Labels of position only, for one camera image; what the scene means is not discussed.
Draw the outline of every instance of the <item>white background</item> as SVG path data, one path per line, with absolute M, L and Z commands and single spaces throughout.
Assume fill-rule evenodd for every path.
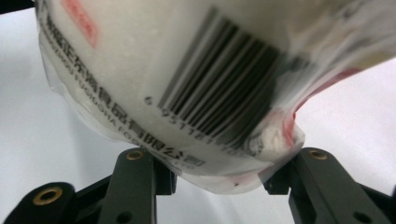
M 297 114 L 306 147 L 330 151 L 356 181 L 391 194 L 396 184 L 396 60 L 340 82 Z M 32 9 L 0 15 L 0 221 L 30 190 L 55 181 L 83 189 L 110 175 L 132 145 L 89 130 L 50 90 Z M 286 196 L 263 188 L 220 196 L 178 179 L 158 197 L 160 224 L 293 223 Z

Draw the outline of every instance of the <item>crumpled plastic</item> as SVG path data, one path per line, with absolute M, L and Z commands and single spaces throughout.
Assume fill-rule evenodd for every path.
M 36 1 L 52 89 L 94 131 L 221 194 L 304 143 L 313 95 L 395 55 L 390 0 Z

